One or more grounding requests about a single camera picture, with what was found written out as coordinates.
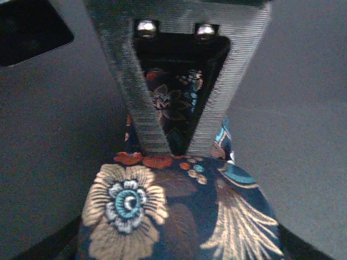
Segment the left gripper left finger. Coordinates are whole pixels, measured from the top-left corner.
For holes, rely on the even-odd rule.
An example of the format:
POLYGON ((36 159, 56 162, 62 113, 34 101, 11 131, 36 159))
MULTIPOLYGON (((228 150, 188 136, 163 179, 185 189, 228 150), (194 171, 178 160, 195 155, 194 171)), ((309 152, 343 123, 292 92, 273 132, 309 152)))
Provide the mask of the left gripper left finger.
POLYGON ((58 232, 12 259, 73 259, 76 254, 80 223, 81 217, 78 216, 58 232))

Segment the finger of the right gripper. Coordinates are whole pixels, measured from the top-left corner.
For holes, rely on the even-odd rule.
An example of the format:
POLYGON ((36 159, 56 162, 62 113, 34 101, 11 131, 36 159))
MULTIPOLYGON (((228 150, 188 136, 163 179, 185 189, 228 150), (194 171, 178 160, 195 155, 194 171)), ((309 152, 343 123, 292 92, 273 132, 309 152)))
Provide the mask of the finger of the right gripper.
POLYGON ((146 155, 231 157, 226 111, 271 1, 84 1, 146 155))

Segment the navy floral tie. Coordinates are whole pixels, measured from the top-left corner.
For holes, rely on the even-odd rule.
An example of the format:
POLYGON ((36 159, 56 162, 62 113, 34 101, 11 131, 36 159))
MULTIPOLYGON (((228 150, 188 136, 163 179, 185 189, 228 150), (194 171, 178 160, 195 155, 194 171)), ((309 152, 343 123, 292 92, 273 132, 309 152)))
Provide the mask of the navy floral tie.
POLYGON ((202 72, 152 68, 144 75, 172 155, 144 155, 127 120, 126 150, 102 165, 87 195, 75 258, 283 259, 272 208, 235 165, 228 120, 208 157, 181 153, 202 72))

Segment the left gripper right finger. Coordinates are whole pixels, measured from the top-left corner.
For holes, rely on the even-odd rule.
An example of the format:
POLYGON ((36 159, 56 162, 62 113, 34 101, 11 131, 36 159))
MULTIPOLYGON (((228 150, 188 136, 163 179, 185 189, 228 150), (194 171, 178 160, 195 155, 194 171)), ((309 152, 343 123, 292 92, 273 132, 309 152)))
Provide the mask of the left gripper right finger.
POLYGON ((284 259, 333 260, 333 258, 319 251, 313 245, 305 242, 281 224, 279 225, 279 232, 284 259))

